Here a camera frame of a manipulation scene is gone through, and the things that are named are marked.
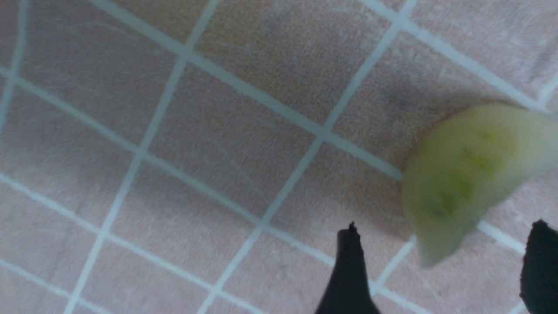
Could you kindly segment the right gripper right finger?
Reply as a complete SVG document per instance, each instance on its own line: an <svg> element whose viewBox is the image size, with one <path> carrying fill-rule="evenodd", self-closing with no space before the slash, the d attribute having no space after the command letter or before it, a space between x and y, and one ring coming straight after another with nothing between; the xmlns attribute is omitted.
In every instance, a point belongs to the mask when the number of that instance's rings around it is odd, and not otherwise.
<svg viewBox="0 0 558 314"><path fill-rule="evenodd" d="M558 233L543 219L533 223L527 239L520 298L530 314L558 312Z"/></svg>

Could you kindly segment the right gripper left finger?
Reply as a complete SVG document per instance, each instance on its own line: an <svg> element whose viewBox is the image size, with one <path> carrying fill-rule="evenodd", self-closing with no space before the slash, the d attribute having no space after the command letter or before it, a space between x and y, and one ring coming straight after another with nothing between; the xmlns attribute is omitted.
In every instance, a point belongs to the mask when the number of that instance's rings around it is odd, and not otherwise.
<svg viewBox="0 0 558 314"><path fill-rule="evenodd" d="M364 250L354 222L337 233L333 271L315 313L380 313L371 298Z"/></svg>

